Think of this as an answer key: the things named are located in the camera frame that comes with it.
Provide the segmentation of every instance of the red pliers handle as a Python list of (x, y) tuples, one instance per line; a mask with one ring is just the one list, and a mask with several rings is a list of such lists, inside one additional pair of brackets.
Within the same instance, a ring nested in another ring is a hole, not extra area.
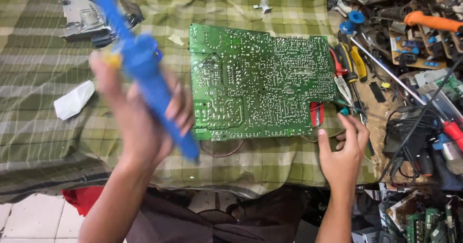
[(347, 69), (343, 68), (343, 66), (341, 65), (341, 63), (338, 60), (338, 57), (339, 57), (338, 54), (336, 53), (336, 51), (331, 46), (330, 46), (330, 54), (331, 54), (331, 57), (333, 58), (334, 65), (336, 67), (336, 71), (334, 72), (334, 76), (338, 77), (338, 76), (343, 76), (343, 75), (347, 74), (347, 72), (348, 72)]

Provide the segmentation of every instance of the metal rod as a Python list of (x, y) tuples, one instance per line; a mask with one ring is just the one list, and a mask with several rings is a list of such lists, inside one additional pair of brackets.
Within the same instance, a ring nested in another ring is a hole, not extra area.
[(399, 83), (399, 85), (401, 85), (405, 90), (407, 90), (410, 95), (412, 95), (418, 102), (420, 102), (422, 105), (425, 105), (426, 102), (423, 101), (423, 99), (421, 99), (415, 92), (413, 92), (410, 88), (408, 88), (407, 85), (405, 85), (398, 77), (396, 77), (394, 74), (392, 74), (391, 71), (389, 71), (389, 69), (387, 69), (381, 62), (378, 61), (378, 59), (376, 59), (372, 54), (370, 54), (362, 45), (360, 45), (357, 41), (355, 41), (355, 39), (353, 39), (352, 37), (350, 38), (350, 41), (352, 41), (357, 47), (359, 47), (365, 54), (367, 54), (371, 59), (373, 59), (373, 61), (378, 64), (382, 69), (384, 69), (384, 71), (390, 75), (394, 80), (397, 81), (397, 83)]

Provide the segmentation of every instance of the orange tool handle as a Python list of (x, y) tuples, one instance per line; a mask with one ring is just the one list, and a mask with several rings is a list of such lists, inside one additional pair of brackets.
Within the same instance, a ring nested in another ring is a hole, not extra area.
[(463, 152), (463, 132), (456, 125), (456, 123), (447, 121), (443, 122), (443, 131), (452, 139), (454, 139), (458, 147), (460, 147), (460, 150)]
[(408, 26), (423, 25), (431, 29), (447, 30), (463, 33), (463, 22), (449, 20), (441, 17), (426, 16), (422, 11), (409, 13), (404, 20)]

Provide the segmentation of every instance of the power supply board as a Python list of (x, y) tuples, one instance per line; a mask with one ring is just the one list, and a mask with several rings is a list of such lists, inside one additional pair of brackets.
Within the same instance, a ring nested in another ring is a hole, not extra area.
[(199, 140), (307, 135), (310, 102), (336, 96), (327, 38), (190, 25), (191, 78)]

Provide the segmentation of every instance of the tablecloth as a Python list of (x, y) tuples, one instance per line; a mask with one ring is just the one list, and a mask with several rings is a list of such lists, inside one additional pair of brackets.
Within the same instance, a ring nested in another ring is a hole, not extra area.
[[(95, 93), (84, 109), (66, 121), (57, 118), (53, 101), (79, 83), (94, 81), (89, 41), (67, 43), (61, 0), (0, 0), (0, 202), (32, 193), (103, 185), (116, 165), (122, 142), (111, 112)], [(188, 27), (191, 23), (269, 32), (278, 37), (326, 35), (326, 0), (269, 0), (268, 14), (253, 9), (261, 0), (133, 0), (145, 20), (133, 30), (154, 36), (163, 63), (190, 83)], [(168, 40), (179, 36), (180, 46)], [(331, 104), (323, 128), (341, 130)], [(236, 141), (209, 144), (227, 150)], [(358, 183), (374, 181), (365, 160)], [(229, 191), (256, 198), (284, 183), (326, 186), (316, 142), (301, 137), (247, 139), (234, 155), (200, 164), (175, 150), (156, 169), (159, 187)]]

